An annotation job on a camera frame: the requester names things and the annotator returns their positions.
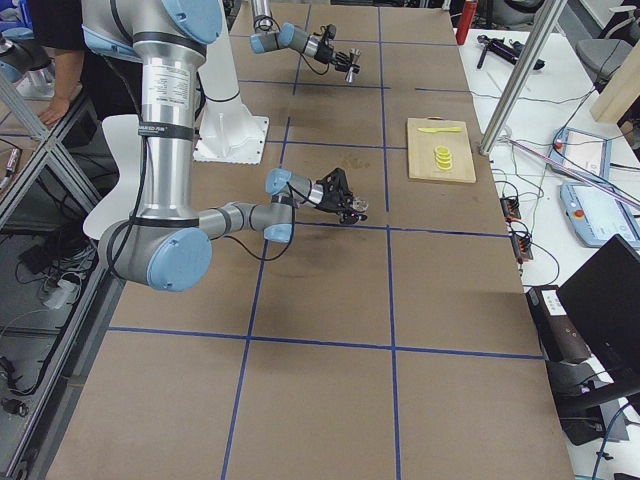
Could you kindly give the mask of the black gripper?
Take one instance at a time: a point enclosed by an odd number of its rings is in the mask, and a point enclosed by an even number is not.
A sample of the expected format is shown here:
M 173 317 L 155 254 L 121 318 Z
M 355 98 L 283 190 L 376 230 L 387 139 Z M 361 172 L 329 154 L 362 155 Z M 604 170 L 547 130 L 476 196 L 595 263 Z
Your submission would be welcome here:
M 317 209 L 338 214 L 340 224 L 356 224 L 368 219 L 365 213 L 349 210 L 353 205 L 354 196 L 349 189 L 346 173 L 342 168 L 335 168 L 317 180 L 314 186 L 322 189 Z
M 321 28 L 322 36 L 319 41 L 319 61 L 323 64 L 333 65 L 336 71 L 347 71 L 349 53 L 338 52 L 334 49 L 331 41 L 335 39 L 337 27 L 328 24 Z

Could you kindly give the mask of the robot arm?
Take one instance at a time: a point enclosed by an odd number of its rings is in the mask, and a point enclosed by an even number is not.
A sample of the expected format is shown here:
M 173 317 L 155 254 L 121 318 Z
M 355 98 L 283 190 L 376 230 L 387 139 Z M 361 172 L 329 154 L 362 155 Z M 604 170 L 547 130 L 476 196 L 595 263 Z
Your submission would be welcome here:
M 360 72 L 358 60 L 361 51 L 352 48 L 348 54 L 336 51 L 332 45 L 337 33 L 334 24 L 321 27 L 321 33 L 309 34 L 302 28 L 285 22 L 280 26 L 272 16 L 269 1 L 251 1 L 254 34 L 250 45 L 254 53 L 262 54 L 291 49 L 302 57 L 313 58 L 324 64 L 333 65 L 336 71 L 346 74 L 348 83 Z
M 289 244 L 300 206 L 343 224 L 365 219 L 367 205 L 341 169 L 315 181 L 276 168 L 265 183 L 269 203 L 195 210 L 193 162 L 256 164 L 269 124 L 241 99 L 222 3 L 86 1 L 82 15 L 94 53 L 142 67 L 141 99 L 124 119 L 124 139 L 106 132 L 119 181 L 84 225 L 115 276 L 180 292 L 206 274 L 217 238 L 252 230 Z

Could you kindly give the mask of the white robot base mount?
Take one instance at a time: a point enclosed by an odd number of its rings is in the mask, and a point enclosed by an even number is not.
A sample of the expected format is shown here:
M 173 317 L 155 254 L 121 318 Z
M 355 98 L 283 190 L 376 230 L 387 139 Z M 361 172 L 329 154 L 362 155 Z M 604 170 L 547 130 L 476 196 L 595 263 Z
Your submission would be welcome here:
M 198 73 L 206 103 L 194 159 L 199 162 L 259 164 L 269 119 L 253 115 L 242 100 L 226 29 L 207 47 L 206 61 Z

